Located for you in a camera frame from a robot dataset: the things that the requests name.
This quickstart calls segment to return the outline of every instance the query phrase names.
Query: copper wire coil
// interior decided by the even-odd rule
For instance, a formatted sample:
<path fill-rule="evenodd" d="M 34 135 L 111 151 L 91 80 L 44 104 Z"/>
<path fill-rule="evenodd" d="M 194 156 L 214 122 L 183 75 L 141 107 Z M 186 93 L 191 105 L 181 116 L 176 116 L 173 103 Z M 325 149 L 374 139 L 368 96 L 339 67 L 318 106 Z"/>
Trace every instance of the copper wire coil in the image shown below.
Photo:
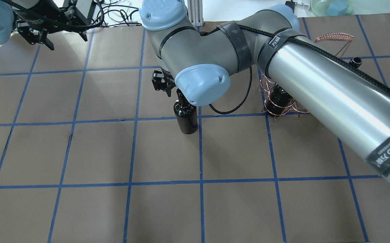
<path fill-rule="evenodd" d="M 265 85 L 267 87 L 267 89 L 264 88 L 264 85 L 263 85 L 263 79 L 266 79 L 266 82 L 265 82 Z M 296 103 L 295 103 L 295 99 L 293 98 L 290 102 L 289 102 L 289 105 L 288 106 L 278 106 L 277 104 L 275 104 L 271 99 L 270 99 L 270 94 L 272 92 L 272 88 L 269 88 L 269 85 L 268 84 L 272 84 L 272 85 L 275 85 L 276 83 L 271 81 L 269 78 L 266 77 L 265 74 L 263 74 L 263 76 L 261 77 L 261 80 L 259 80 L 259 87 L 258 87 L 258 91 L 261 91 L 261 92 L 265 92 L 267 97 L 265 98 L 264 100 L 264 106 L 261 110 L 261 112 L 268 112 L 269 114 L 273 115 L 273 116 L 277 116 L 277 117 L 281 117 L 283 115 L 286 115 L 291 109 L 296 111 L 297 112 L 297 115 L 298 115 L 298 118 L 300 118 L 300 114 L 307 114 L 309 112 L 303 112 L 303 111 L 300 111 L 297 106 L 296 106 Z M 274 114 L 272 112 L 270 112 L 269 110 L 266 109 L 266 105 L 268 103 L 272 103 L 274 106 L 276 107 L 279 107 L 279 108 L 282 108 L 284 109 L 284 111 L 282 112 L 282 114 Z"/>
<path fill-rule="evenodd" d="M 342 50 L 342 55 L 340 58 L 343 57 L 343 54 L 345 54 L 346 50 L 348 49 L 349 45 L 351 45 L 351 42 L 354 40 L 354 37 L 350 34 L 342 33 L 342 32 L 335 32 L 335 33 L 329 33 L 324 34 L 315 39 L 315 43 L 319 43 L 322 41 L 343 41 L 346 42 L 346 44 L 336 53 L 335 56 L 337 56 Z"/>

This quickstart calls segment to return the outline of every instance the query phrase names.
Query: table surface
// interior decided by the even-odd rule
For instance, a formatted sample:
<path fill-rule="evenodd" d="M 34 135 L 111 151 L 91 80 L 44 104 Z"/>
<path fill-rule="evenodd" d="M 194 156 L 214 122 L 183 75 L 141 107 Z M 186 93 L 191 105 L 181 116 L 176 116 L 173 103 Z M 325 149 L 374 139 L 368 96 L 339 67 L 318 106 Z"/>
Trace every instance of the table surface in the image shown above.
<path fill-rule="evenodd" d="M 300 21 L 390 87 L 390 14 Z M 390 243 L 390 185 L 312 115 L 265 116 L 256 69 L 185 135 L 142 27 L 49 38 L 0 46 L 0 242 Z"/>

